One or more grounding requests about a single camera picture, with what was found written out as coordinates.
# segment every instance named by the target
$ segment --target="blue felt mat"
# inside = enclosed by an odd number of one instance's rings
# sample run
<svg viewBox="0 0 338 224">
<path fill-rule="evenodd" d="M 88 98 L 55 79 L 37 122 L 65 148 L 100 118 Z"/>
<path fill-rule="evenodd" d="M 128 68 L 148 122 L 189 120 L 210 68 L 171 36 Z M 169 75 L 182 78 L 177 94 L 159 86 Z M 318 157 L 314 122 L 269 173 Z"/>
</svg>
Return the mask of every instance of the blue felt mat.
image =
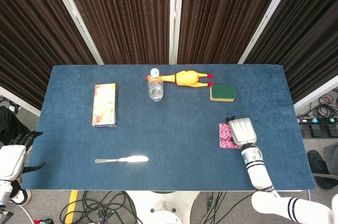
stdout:
<svg viewBox="0 0 338 224">
<path fill-rule="evenodd" d="M 234 85 L 234 102 L 210 101 L 209 88 L 164 84 L 153 102 L 144 79 L 181 70 L 212 73 Z M 118 87 L 117 128 L 91 125 L 94 86 Z M 249 117 L 277 190 L 314 187 L 282 66 L 191 64 L 56 66 L 44 100 L 24 188 L 80 190 L 252 190 L 240 150 L 219 148 L 219 123 Z M 96 158 L 146 155 L 146 163 L 95 164 Z"/>
</svg>

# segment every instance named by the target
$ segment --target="plastic bottle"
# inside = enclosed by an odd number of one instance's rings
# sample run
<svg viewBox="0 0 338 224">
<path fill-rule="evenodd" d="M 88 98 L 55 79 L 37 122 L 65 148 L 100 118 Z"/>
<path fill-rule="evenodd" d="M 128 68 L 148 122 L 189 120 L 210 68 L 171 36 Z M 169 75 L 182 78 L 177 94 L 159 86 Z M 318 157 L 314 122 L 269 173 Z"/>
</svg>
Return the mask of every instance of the plastic bottle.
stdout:
<svg viewBox="0 0 338 224">
<path fill-rule="evenodd" d="M 161 101 L 163 98 L 163 80 L 159 75 L 159 70 L 153 68 L 148 76 L 149 96 L 153 101 Z"/>
</svg>

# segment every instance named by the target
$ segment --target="curtain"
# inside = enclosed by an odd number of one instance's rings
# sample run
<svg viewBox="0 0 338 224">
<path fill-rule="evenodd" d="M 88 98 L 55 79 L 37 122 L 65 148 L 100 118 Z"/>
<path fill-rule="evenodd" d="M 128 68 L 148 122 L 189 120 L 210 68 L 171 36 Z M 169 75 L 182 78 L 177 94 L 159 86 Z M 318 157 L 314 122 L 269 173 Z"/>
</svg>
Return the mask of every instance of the curtain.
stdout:
<svg viewBox="0 0 338 224">
<path fill-rule="evenodd" d="M 61 0 L 0 0 L 0 86 L 41 109 L 52 67 L 95 64 Z"/>
<path fill-rule="evenodd" d="M 294 102 L 338 75 L 338 0 L 282 0 L 245 63 L 282 64 Z"/>
<path fill-rule="evenodd" d="M 74 1 L 105 63 L 168 63 L 170 0 Z"/>
<path fill-rule="evenodd" d="M 271 0 L 182 0 L 178 63 L 237 63 Z"/>
</svg>

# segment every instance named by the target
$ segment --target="sponge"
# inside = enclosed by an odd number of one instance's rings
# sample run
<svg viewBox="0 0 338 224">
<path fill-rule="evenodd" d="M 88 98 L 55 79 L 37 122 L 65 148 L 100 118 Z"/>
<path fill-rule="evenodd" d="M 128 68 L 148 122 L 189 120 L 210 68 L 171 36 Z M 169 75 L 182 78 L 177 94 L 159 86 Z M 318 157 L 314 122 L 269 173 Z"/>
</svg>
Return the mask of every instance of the sponge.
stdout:
<svg viewBox="0 0 338 224">
<path fill-rule="evenodd" d="M 210 87 L 210 100 L 234 101 L 234 86 L 213 85 Z"/>
</svg>

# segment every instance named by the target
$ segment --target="pink card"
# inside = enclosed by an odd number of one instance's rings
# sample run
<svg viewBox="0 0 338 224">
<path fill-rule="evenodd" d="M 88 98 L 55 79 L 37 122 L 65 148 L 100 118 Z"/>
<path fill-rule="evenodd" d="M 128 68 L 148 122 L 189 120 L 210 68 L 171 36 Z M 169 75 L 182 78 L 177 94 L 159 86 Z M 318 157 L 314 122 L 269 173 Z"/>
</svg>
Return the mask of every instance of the pink card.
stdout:
<svg viewBox="0 0 338 224">
<path fill-rule="evenodd" d="M 240 148 L 232 141 L 232 134 L 228 124 L 220 124 L 220 148 Z"/>
</svg>

